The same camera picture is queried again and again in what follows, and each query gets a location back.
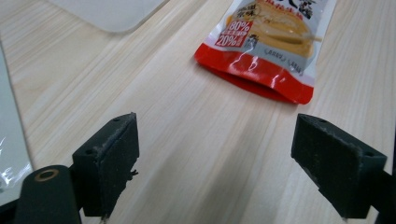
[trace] wood grain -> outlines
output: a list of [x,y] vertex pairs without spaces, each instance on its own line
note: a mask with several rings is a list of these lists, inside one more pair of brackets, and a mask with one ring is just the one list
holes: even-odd
[[108,223],[345,223],[290,157],[294,124],[298,113],[324,118],[388,155],[390,171],[396,1],[338,1],[308,105],[240,90],[194,61],[231,2],[170,0],[134,32],[110,34],[43,0],[1,1],[35,168],[70,165],[108,120],[134,111],[140,174]]

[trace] wooden table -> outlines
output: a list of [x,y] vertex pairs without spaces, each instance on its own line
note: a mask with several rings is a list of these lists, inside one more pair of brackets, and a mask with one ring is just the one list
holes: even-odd
[[[262,98],[197,65],[194,52],[231,2],[170,0],[116,35],[44,0],[1,1],[34,167],[70,165],[108,120],[134,111],[140,174],[108,223],[345,223],[290,157],[295,120],[305,113],[332,122],[388,155],[390,171],[396,1],[338,1],[308,105]],[[348,223],[375,217],[372,209]]]

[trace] black object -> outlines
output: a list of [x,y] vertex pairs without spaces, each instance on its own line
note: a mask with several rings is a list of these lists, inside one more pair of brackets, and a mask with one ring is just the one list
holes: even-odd
[[382,153],[324,119],[299,114],[291,156],[341,217],[366,218],[372,205],[382,223],[396,223],[396,178],[383,171]]
[[73,154],[70,168],[54,165],[28,175],[21,196],[0,209],[0,223],[81,223],[110,217],[139,157],[136,115],[108,122]]

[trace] snack package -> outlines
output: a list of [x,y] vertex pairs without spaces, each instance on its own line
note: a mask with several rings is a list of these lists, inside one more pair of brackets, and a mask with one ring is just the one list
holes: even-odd
[[235,0],[195,52],[219,77],[295,104],[312,98],[316,60],[336,0]]

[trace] red label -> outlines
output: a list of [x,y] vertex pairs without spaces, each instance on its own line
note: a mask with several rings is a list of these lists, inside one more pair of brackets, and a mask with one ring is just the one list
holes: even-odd
[[216,46],[240,48],[252,24],[252,21],[232,21],[227,29],[221,32]]

